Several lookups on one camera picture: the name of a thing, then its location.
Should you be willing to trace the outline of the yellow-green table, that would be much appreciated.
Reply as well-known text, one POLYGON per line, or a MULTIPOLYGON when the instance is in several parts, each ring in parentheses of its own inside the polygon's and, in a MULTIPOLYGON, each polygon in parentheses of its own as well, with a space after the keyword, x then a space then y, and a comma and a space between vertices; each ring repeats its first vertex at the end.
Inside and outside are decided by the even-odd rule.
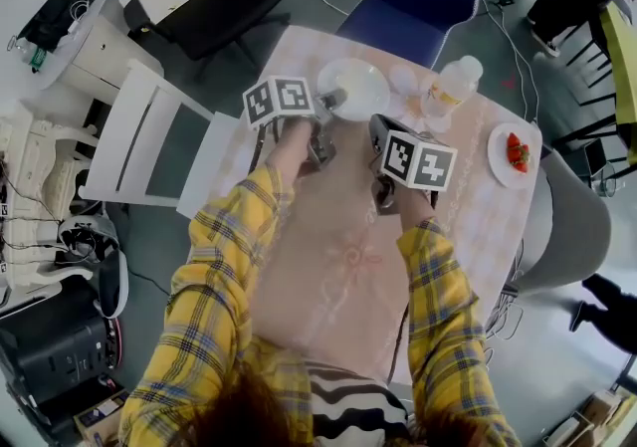
POLYGON ((615 85, 615 118, 620 132, 628 135, 628 162, 637 165, 637 26, 628 24, 611 2, 600 21, 615 85))

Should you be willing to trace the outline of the black machine red trim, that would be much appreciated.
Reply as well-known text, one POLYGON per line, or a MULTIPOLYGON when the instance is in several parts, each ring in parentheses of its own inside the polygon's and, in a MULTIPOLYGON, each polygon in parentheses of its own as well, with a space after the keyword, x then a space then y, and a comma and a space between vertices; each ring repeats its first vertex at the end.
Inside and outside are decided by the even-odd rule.
POLYGON ((98 294, 81 277, 55 296, 0 317, 0 370, 18 401, 42 421, 61 410, 55 401, 115 368, 121 336, 97 309, 98 294))

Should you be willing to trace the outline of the clear plastic bottle yellow label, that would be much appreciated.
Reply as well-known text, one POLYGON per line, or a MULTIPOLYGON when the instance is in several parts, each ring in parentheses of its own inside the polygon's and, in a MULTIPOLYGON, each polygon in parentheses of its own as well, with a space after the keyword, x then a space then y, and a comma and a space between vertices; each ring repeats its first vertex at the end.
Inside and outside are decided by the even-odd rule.
POLYGON ((483 73, 482 63, 474 56, 448 63, 422 97, 424 115, 443 118, 451 114, 477 91, 483 73))

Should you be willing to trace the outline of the open cardboard box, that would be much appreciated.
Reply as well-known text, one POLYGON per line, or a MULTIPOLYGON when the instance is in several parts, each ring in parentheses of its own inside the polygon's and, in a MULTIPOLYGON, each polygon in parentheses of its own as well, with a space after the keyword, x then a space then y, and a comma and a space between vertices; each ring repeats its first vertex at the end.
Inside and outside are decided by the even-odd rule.
POLYGON ((593 426, 594 424, 579 411, 574 411, 549 435, 542 438, 542 445, 543 447, 571 447, 586 432, 591 431, 593 426))

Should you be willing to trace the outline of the white round cabinet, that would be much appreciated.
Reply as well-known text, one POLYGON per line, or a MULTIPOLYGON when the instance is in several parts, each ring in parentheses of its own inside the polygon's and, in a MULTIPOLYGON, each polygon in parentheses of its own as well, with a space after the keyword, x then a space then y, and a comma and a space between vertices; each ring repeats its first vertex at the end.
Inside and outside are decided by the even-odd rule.
POLYGON ((160 62, 104 16, 82 22, 47 55, 33 75, 40 90, 59 81, 93 99, 112 104, 128 75, 128 62, 138 61, 160 76, 160 62))

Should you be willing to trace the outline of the white round plate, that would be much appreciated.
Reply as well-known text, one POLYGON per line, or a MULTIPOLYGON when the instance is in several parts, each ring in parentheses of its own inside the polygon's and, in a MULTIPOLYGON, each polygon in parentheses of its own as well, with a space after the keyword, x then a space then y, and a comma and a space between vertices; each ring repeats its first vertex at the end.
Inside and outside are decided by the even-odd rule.
POLYGON ((389 106, 390 89, 383 74, 357 58, 341 58, 326 64, 318 73, 318 93, 343 90, 346 98, 332 109, 336 117, 367 122, 389 106))

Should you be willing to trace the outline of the white ornate dresser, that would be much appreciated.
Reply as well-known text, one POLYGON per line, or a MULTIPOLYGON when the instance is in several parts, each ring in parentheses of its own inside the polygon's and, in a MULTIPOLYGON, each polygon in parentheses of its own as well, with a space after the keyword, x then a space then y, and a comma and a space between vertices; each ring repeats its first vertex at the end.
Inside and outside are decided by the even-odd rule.
POLYGON ((76 177, 90 167, 76 144, 95 147, 96 134, 92 125, 37 119, 20 103, 0 115, 0 310, 18 292, 93 276, 84 256, 78 263, 56 258, 69 253, 59 229, 71 216, 76 177))

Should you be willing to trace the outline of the person's left hand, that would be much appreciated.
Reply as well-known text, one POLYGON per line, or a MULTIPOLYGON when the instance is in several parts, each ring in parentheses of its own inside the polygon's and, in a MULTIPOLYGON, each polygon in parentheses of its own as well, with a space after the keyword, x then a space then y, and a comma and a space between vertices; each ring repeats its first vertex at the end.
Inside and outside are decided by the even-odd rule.
POLYGON ((310 160, 310 141, 315 124, 308 118, 288 118, 283 125, 277 150, 281 152, 278 166, 292 180, 315 170, 310 160))

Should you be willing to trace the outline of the person's right forearm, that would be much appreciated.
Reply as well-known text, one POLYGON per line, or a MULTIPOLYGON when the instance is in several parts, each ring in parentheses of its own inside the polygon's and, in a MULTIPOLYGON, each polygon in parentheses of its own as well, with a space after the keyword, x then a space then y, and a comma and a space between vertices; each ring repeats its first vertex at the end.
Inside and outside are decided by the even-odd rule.
POLYGON ((400 186, 397 204, 409 290, 408 360, 438 360, 450 351, 459 358, 485 360, 484 332, 474 317, 476 296, 439 226, 434 207, 416 190, 400 186))

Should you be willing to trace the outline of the grey plastic chair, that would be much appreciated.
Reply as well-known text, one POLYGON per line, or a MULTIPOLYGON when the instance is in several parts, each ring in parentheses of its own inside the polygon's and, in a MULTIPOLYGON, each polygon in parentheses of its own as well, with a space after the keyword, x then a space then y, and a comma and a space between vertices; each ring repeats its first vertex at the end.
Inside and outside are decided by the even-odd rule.
POLYGON ((583 281, 608 253, 611 217, 604 201, 545 147, 511 285, 530 295, 583 281))

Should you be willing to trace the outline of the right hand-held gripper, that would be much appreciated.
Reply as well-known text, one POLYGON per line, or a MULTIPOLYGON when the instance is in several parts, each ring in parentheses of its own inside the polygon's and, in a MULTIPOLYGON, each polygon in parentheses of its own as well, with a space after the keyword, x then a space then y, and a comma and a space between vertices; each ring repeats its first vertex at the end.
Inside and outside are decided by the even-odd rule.
POLYGON ((375 153, 369 168, 377 213, 397 212, 398 185, 422 192, 435 208, 451 182, 457 150, 384 114, 374 114, 368 130, 375 153))

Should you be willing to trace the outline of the person's torso striped shirt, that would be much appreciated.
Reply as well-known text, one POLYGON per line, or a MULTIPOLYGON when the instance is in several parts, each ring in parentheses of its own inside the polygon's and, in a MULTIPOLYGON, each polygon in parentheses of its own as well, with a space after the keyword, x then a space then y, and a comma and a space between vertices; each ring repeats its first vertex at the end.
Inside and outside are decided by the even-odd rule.
POLYGON ((308 360, 313 447, 411 447, 408 413, 385 384, 308 360))

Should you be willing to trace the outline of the table with pink checked cloth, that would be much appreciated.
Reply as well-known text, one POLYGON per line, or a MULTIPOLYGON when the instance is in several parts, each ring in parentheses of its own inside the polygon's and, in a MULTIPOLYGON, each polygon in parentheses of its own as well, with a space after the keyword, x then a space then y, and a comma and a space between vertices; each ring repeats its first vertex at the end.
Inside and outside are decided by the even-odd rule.
MULTIPOLYGON (((478 296, 477 318, 490 315, 510 273, 529 217, 537 171, 520 188, 492 170, 493 131, 517 134, 538 162, 538 128, 499 104, 474 95, 451 115, 440 141, 458 151, 436 215, 478 296)), ((279 232, 250 306, 257 335, 310 357, 384 379, 409 378, 397 351, 408 302, 395 215, 377 213, 374 157, 366 122, 335 119, 336 148, 326 169, 304 177, 279 232)))

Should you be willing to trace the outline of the black metal chair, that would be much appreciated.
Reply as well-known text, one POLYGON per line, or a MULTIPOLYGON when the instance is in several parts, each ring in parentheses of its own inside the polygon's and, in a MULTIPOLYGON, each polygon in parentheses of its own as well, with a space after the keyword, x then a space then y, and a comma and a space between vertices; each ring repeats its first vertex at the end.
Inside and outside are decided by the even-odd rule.
MULTIPOLYGON (((608 48, 607 37, 602 27, 601 17, 591 17, 588 20, 587 25, 590 32, 589 42, 574 56, 572 56, 571 59, 565 64, 565 66, 568 68, 582 55, 584 55, 591 46, 595 46, 598 52, 593 58, 590 58, 588 60, 588 63, 592 63, 599 56, 604 56, 605 61, 597 68, 597 71, 604 70, 605 73, 602 76, 599 76, 588 86, 589 89, 592 89, 597 84, 612 75, 613 67, 610 57, 610 51, 608 48)), ((573 141, 587 141, 596 138, 604 138, 617 135, 618 130, 616 128, 616 124, 617 122, 615 119, 615 115, 609 115, 583 128, 575 130, 568 135, 555 139, 552 142, 552 146, 557 150, 563 150, 569 143, 573 141)))

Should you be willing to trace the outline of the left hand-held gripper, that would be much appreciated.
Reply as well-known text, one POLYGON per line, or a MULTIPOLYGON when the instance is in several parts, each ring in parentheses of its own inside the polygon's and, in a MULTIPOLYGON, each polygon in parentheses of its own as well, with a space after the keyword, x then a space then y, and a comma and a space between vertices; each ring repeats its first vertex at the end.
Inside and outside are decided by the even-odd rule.
POLYGON ((308 162, 313 170, 325 168, 335 157, 335 146, 328 134, 333 112, 347 101, 347 91, 338 88, 313 95, 303 77, 268 76, 243 92, 247 126, 257 133, 250 170, 257 167, 269 128, 275 141, 279 127, 288 118, 308 118, 313 123, 308 162))

